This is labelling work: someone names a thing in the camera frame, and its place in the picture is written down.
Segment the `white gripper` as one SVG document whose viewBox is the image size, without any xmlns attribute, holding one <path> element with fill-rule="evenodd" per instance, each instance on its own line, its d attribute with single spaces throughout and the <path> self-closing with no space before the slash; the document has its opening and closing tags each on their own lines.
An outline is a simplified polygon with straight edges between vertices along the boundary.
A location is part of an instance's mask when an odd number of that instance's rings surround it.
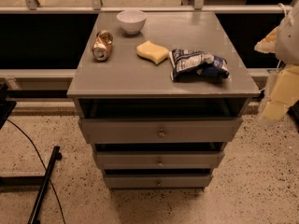
<svg viewBox="0 0 299 224">
<path fill-rule="evenodd" d="M 259 41 L 254 49 L 261 53 L 275 53 L 278 28 L 274 28 Z M 258 121 L 261 124 L 274 124 L 288 112 L 290 106 L 299 101 L 299 66 L 289 64 L 278 73 L 270 99 L 262 101 L 258 109 Z"/>
</svg>

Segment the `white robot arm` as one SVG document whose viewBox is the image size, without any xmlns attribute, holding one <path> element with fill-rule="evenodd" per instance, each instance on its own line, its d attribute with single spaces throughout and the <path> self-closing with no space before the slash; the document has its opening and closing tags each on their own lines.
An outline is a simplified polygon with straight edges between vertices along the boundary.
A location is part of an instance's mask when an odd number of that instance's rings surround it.
<svg viewBox="0 0 299 224">
<path fill-rule="evenodd" d="M 274 53 L 278 63 L 285 64 L 284 68 L 270 74 L 259 106 L 258 121 L 270 126 L 281 120 L 299 101 L 299 4 L 285 12 L 279 26 L 254 49 Z"/>
</svg>

